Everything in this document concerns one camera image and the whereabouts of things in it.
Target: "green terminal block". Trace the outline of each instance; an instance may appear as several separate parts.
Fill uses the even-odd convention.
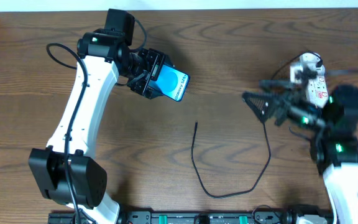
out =
[[[167,224],[167,216],[166,215],[160,215],[158,220],[159,220],[160,224]]]
[[[240,216],[239,219],[240,219],[240,224],[248,224],[248,217],[247,216],[245,216],[245,215]]]

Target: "blue object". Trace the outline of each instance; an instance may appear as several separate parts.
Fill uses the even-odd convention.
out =
[[[175,101],[181,101],[189,79],[187,74],[163,65],[157,81],[150,81],[149,86]]]

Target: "green led light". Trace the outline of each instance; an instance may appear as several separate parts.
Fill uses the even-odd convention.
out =
[[[343,152],[343,148],[340,144],[335,144],[335,148],[337,152]]]
[[[302,117],[302,123],[303,123],[303,124],[308,124],[308,123],[309,123],[309,118],[307,118],[307,117]]]

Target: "white wall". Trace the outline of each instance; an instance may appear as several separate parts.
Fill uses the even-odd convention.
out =
[[[358,7],[358,0],[0,0],[0,12]]]

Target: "wooden table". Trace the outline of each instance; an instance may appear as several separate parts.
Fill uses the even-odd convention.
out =
[[[358,68],[358,9],[282,9],[132,12],[149,34],[147,47],[171,56],[191,75],[182,102],[147,100],[115,87],[101,122],[96,161],[108,173],[108,193],[123,205],[154,210],[252,210],[308,203],[329,208],[309,144],[288,125],[267,123],[272,160],[256,189],[209,198],[190,161],[213,194],[249,189],[267,159],[262,125],[241,100],[303,50],[321,54],[327,69]],[[75,48],[85,32],[103,27],[106,12],[0,13],[0,223],[46,223],[27,159],[44,148],[61,118],[75,71],[53,62],[46,44]],[[135,29],[134,47],[142,42]],[[54,54],[74,60],[61,50]],[[358,76],[328,79],[358,86]]]

